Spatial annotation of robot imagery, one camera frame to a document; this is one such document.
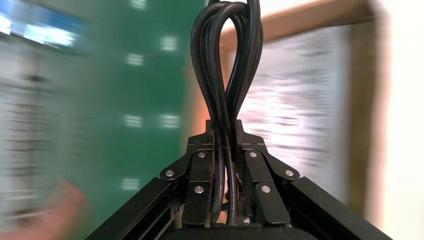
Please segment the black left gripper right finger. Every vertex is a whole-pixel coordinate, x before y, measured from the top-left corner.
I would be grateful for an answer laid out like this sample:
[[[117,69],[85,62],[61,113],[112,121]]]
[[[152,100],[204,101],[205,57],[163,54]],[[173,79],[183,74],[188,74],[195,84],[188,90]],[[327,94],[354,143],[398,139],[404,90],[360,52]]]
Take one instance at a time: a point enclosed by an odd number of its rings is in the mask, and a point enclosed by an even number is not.
[[[291,217],[281,193],[300,178],[299,171],[271,155],[264,139],[245,132],[239,119],[236,142],[241,154],[243,206],[251,222],[262,227],[288,227]]]

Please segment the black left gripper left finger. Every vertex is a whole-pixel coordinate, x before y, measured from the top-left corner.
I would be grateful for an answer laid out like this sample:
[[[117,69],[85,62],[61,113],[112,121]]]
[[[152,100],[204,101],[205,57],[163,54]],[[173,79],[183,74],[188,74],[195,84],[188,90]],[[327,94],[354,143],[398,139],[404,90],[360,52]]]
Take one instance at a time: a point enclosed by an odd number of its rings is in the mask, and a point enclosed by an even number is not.
[[[214,130],[207,120],[205,132],[189,137],[185,154],[160,172],[162,180],[173,184],[183,227],[211,225],[214,147]]]

